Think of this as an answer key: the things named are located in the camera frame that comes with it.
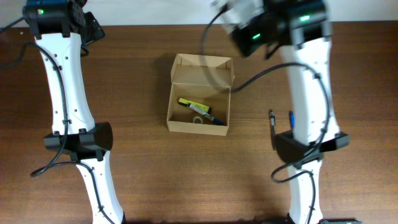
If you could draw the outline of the blue whiteboard marker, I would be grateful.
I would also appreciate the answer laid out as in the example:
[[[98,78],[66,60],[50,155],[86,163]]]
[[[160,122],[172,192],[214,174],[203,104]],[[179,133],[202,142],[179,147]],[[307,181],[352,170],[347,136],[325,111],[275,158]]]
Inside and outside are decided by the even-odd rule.
[[[209,119],[213,124],[215,125],[219,125],[219,126],[224,126],[224,122],[222,122],[221,120],[211,116],[210,114],[208,114],[207,112],[203,111],[201,108],[189,103],[188,107],[191,108],[193,111],[196,111],[197,113],[201,114],[202,116],[204,116],[205,118]]]

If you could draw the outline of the yellow highlighter marker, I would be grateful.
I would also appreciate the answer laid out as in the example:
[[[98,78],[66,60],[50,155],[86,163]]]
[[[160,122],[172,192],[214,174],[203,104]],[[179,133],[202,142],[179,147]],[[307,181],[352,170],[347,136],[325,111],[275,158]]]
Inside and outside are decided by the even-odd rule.
[[[212,108],[210,106],[198,103],[196,101],[192,101],[192,100],[188,100],[185,98],[179,98],[178,99],[178,104],[182,105],[182,106],[186,106],[189,107],[190,104],[198,107],[199,109],[203,110],[204,112],[210,114],[212,112]]]

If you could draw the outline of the clear yellow tape roll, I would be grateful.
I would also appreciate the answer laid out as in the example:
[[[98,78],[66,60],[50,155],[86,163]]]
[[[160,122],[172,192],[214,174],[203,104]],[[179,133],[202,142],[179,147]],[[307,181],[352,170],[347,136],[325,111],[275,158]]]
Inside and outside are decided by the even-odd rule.
[[[193,118],[193,123],[195,123],[195,124],[202,124],[202,123],[203,123],[202,117],[200,117],[200,116],[195,116],[195,117]]]

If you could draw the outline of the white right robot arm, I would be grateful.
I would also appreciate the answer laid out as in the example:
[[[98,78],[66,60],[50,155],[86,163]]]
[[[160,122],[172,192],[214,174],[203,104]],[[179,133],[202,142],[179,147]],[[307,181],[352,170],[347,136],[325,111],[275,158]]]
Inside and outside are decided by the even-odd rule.
[[[326,4],[307,1],[228,1],[228,32],[247,57],[266,47],[279,52],[287,69],[293,110],[290,129],[273,133],[272,143],[288,172],[289,223],[320,223],[319,173],[323,155],[345,147],[331,96],[329,60],[332,29]]]

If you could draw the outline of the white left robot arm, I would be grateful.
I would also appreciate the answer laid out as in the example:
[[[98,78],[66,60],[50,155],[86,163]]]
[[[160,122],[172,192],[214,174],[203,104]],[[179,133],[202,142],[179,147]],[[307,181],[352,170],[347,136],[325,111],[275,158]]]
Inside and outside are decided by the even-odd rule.
[[[23,16],[35,37],[31,44],[43,58],[52,100],[52,133],[45,147],[56,152],[33,177],[50,168],[77,167],[86,186],[93,223],[125,223],[110,169],[113,131],[108,122],[95,122],[85,94],[81,58],[86,46],[102,39],[104,30],[86,1],[27,1]]]

